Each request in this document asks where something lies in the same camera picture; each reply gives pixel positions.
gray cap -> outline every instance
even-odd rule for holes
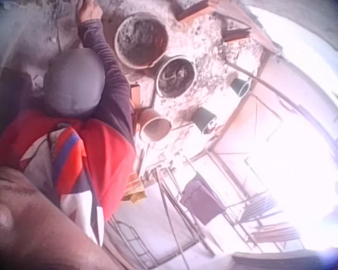
[[[99,103],[105,73],[91,49],[63,52],[50,61],[44,76],[44,99],[49,114],[70,118],[88,116]]]

black pot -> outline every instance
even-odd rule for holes
[[[238,97],[244,97],[249,91],[250,83],[245,80],[235,78],[230,86],[238,95]]]
[[[208,125],[215,119],[216,115],[203,107],[197,108],[192,115],[192,121],[196,124],[202,134],[209,134],[212,131],[208,129]]]

hand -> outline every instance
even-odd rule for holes
[[[101,19],[103,10],[96,0],[78,0],[77,24],[82,24],[91,19]]]

bucket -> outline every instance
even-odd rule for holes
[[[195,65],[186,56],[164,57],[158,66],[155,88],[160,97],[179,97],[195,82],[197,76]]]
[[[250,83],[245,80],[235,78],[230,86],[238,95],[238,97],[244,97],[249,91]]]
[[[216,115],[203,107],[197,108],[192,115],[192,121],[199,128],[202,134],[209,134],[214,128]]]
[[[166,27],[154,15],[139,12],[119,25],[114,37],[114,49],[121,62],[132,69],[154,66],[168,47]]]
[[[167,136],[171,123],[152,108],[145,109],[139,115],[139,136],[144,142],[158,142]]]

long sleeve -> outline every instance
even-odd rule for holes
[[[103,94],[92,117],[107,123],[134,145],[130,86],[105,40],[101,21],[93,19],[82,23],[78,27],[78,33],[84,47],[99,55],[105,70]]]

